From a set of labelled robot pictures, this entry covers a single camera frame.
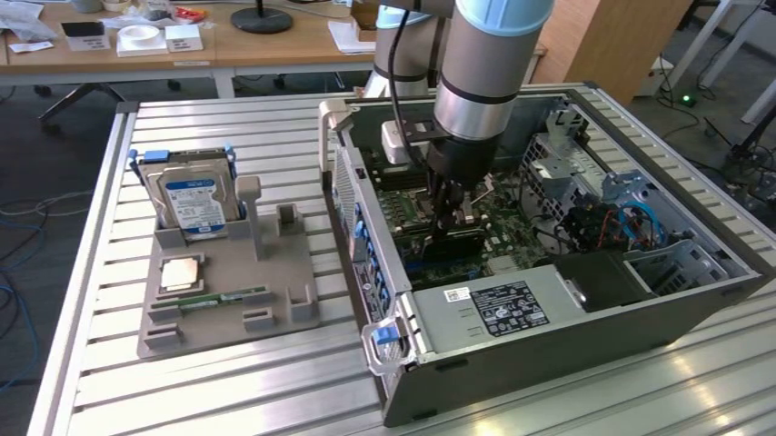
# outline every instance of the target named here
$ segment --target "paper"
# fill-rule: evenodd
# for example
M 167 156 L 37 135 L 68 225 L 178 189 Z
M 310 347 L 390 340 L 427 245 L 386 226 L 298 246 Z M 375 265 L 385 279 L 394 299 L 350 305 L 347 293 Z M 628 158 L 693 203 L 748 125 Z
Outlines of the paper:
M 47 48 L 53 47 L 48 41 L 44 43 L 35 43 L 35 44 L 9 44 L 11 50 L 13 53 L 27 53 L 27 52 L 36 52 L 37 50 L 44 50 Z
M 27 3 L 27 2 L 9 2 L 8 6 L 15 7 L 17 9 L 20 9 L 21 11 L 29 12 L 32 15 L 35 15 L 35 18 L 40 18 L 40 13 L 44 10 L 43 5 L 36 5 L 35 3 Z M 9 26 L 8 26 L 7 22 L 3 20 L 3 18 L 0 18 L 0 29 L 8 29 L 8 28 L 9 28 Z
M 337 48 L 346 55 L 358 55 L 375 52 L 375 43 L 363 43 L 358 40 L 351 23 L 329 22 L 329 32 L 335 40 Z

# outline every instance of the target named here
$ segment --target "white label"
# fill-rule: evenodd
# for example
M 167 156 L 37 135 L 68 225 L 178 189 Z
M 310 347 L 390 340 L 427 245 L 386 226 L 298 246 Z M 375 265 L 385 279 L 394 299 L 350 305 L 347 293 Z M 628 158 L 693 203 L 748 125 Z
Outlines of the white label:
M 227 220 L 220 203 L 214 200 L 218 189 L 215 181 L 171 182 L 164 187 L 182 229 L 190 233 L 210 233 L 223 227 Z
M 107 35 L 68 37 L 67 40 L 68 46 L 75 52 L 111 48 L 111 41 Z
M 469 300 L 471 295 L 469 295 L 469 288 L 455 288 L 445 291 L 445 298 L 447 302 L 459 302 L 462 300 Z
M 35 43 L 35 44 L 9 44 L 8 47 L 11 47 L 11 50 L 13 50 L 13 53 L 25 53 L 25 52 L 36 52 L 37 50 L 44 50 L 47 48 L 53 47 L 53 44 L 51 44 L 48 41 L 43 42 L 43 43 Z
M 208 66 L 210 61 L 175 61 L 174 66 Z

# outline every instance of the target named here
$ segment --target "wooden cabinet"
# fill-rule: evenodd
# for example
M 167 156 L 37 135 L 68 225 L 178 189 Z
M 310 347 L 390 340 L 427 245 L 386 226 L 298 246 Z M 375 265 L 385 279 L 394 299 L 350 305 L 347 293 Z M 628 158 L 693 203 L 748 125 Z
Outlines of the wooden cabinet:
M 593 81 L 628 104 L 692 0 L 556 0 L 533 83 Z

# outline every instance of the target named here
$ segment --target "small white card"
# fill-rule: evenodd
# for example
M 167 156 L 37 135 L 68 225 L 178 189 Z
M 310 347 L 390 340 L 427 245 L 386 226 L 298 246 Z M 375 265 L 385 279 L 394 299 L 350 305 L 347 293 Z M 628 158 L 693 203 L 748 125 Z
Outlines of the small white card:
M 13 53 L 27 53 L 27 52 L 36 52 L 37 50 L 44 50 L 47 48 L 53 47 L 48 41 L 43 43 L 33 43 L 33 44 L 9 44 L 11 50 Z
M 107 50 L 111 48 L 111 40 L 107 35 L 97 36 L 67 36 L 68 46 L 75 52 L 87 50 Z

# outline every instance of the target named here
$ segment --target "table leg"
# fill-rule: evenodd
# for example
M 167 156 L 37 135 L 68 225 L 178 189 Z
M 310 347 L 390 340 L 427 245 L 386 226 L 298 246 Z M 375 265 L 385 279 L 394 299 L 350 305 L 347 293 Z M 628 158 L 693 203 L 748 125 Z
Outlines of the table leg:
M 708 70 L 708 73 L 704 76 L 704 80 L 701 81 L 701 85 L 704 87 L 711 88 L 712 85 L 715 84 L 715 81 L 719 78 L 719 75 L 721 74 L 723 70 L 725 69 L 725 66 L 728 66 L 728 63 L 731 62 L 732 57 L 736 55 L 736 52 L 741 48 L 743 43 L 745 43 L 747 39 L 749 38 L 752 31 L 756 29 L 756 26 L 759 25 L 760 20 L 763 19 L 763 16 L 765 16 L 765 15 L 767 15 L 767 13 L 763 11 L 755 12 L 755 16 L 752 16 L 749 21 L 747 21 L 747 23 L 743 25 L 741 30 L 739 31 L 739 34 L 736 35 L 736 37 L 731 41 L 731 45 L 728 45 L 728 48 L 725 48 L 725 51 L 720 55 L 717 61 L 715 62 L 715 64 L 712 65 L 712 68 Z
M 771 86 L 768 87 L 763 95 L 760 95 L 760 98 L 756 99 L 756 102 L 755 104 L 752 104 L 752 107 L 744 114 L 741 121 L 744 121 L 748 124 L 755 124 L 760 117 L 763 116 L 765 108 L 771 103 L 776 103 L 776 80 L 773 80 Z
M 695 57 L 701 52 L 705 42 L 708 41 L 708 38 L 712 36 L 712 33 L 715 32 L 715 29 L 721 23 L 723 18 L 725 17 L 725 14 L 731 10 L 733 4 L 735 0 L 721 0 L 721 2 L 719 3 L 717 9 L 715 10 L 715 13 L 709 17 L 708 21 L 705 22 L 705 26 L 701 29 L 701 32 L 692 41 L 691 48 L 688 48 L 687 53 L 684 54 L 684 56 L 681 56 L 681 60 L 678 61 L 677 66 L 674 67 L 674 71 L 672 71 L 670 75 L 668 76 L 668 83 L 670 84 L 672 87 L 677 86 L 678 79 L 681 79 L 681 76 L 688 71 L 692 61 L 695 60 Z
M 234 98 L 234 68 L 220 68 L 214 70 L 214 80 L 216 82 L 218 98 Z

